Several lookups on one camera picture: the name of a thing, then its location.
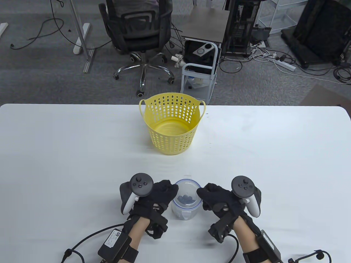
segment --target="basket handle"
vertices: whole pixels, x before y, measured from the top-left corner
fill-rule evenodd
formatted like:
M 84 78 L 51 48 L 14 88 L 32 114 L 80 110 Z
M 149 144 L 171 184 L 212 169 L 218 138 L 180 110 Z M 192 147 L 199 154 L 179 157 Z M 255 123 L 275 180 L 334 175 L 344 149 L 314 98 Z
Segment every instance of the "basket handle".
M 202 114 L 201 114 L 201 117 L 200 117 L 199 121 L 202 119 L 202 117 L 204 116 L 205 111 L 206 111 L 206 103 L 205 103 L 203 100 L 200 100 L 200 102 L 202 102 L 202 104 L 204 105 L 204 111 L 202 112 Z
M 142 100 L 139 101 L 139 111 L 140 111 L 140 114 L 141 114 L 142 118 L 144 119 L 144 114 L 145 114 L 145 112 L 143 113 L 142 110 L 141 110 L 141 103 L 142 103 L 143 101 L 145 102 L 144 99 L 142 99 Z

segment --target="yellow basket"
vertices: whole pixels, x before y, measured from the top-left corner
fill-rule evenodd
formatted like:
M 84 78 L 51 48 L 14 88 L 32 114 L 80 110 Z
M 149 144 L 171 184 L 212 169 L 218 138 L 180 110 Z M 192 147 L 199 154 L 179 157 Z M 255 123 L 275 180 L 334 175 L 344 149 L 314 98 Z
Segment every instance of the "yellow basket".
M 141 103 L 145 102 L 143 114 Z M 204 104 L 200 116 L 199 105 Z M 204 101 L 182 93 L 162 93 L 139 102 L 139 110 L 148 126 L 152 143 L 163 154 L 184 152 L 191 144 L 196 128 L 206 111 Z

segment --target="sticker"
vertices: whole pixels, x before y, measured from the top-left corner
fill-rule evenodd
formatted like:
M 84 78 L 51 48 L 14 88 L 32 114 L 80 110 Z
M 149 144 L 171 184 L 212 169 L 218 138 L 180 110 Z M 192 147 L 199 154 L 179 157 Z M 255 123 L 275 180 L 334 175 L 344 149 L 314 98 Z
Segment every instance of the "sticker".
M 121 231 L 114 229 L 112 233 L 109 235 L 109 237 L 106 239 L 104 244 L 109 248 L 112 248 L 114 244 L 116 244 L 116 241 L 120 234 L 121 234 Z

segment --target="gray carpet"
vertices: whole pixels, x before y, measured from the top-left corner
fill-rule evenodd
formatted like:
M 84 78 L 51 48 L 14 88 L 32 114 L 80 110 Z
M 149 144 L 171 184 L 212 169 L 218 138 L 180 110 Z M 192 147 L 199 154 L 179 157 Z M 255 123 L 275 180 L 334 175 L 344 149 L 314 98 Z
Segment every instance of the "gray carpet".
M 92 24 L 88 45 L 99 46 L 109 40 L 98 10 L 100 1 L 76 0 L 83 22 Z M 205 5 L 205 0 L 198 1 Z M 214 7 L 222 8 L 223 0 L 214 0 Z M 272 12 L 264 3 L 263 15 Z M 191 0 L 173 0 L 173 23 L 181 29 L 192 8 Z M 140 74 L 124 72 L 115 81 L 112 74 L 123 65 L 129 64 L 129 56 L 117 54 L 112 44 L 95 51 L 94 62 L 89 74 L 83 74 L 84 56 L 74 55 L 73 45 L 59 32 L 38 39 L 21 50 L 11 50 L 10 44 L 20 47 L 28 43 L 27 38 L 38 33 L 41 23 L 50 18 L 48 0 L 2 0 L 0 22 L 9 27 L 0 39 L 0 105 L 5 103 L 80 103 L 80 104 L 136 104 Z M 301 10 L 292 15 L 298 16 Z M 58 8 L 57 17 L 65 21 L 62 32 L 73 42 L 77 39 L 68 5 Z M 47 23 L 43 34 L 56 29 L 53 21 Z M 289 51 L 280 34 L 269 38 L 274 49 Z M 171 50 L 177 53 L 179 48 Z M 148 71 L 145 97 L 162 92 L 179 92 L 181 70 L 169 62 L 166 66 L 173 71 L 176 80 L 168 85 L 162 72 Z M 226 62 L 223 69 L 233 71 L 236 62 Z M 299 69 L 296 74 L 306 75 Z M 332 72 L 321 78 L 335 81 Z M 351 88 L 315 79 L 291 76 L 280 72 L 272 63 L 250 61 L 243 64 L 237 74 L 226 74 L 218 70 L 211 104 L 218 105 L 298 105 L 315 84 L 324 86 L 351 99 Z

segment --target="computer tower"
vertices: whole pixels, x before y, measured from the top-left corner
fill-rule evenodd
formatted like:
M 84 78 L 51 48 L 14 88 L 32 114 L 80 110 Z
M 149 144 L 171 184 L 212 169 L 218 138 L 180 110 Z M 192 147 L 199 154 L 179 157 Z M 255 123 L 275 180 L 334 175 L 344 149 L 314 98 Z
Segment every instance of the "computer tower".
M 226 56 L 250 55 L 250 37 L 260 3 L 260 0 L 226 1 L 225 10 L 230 11 L 223 47 Z

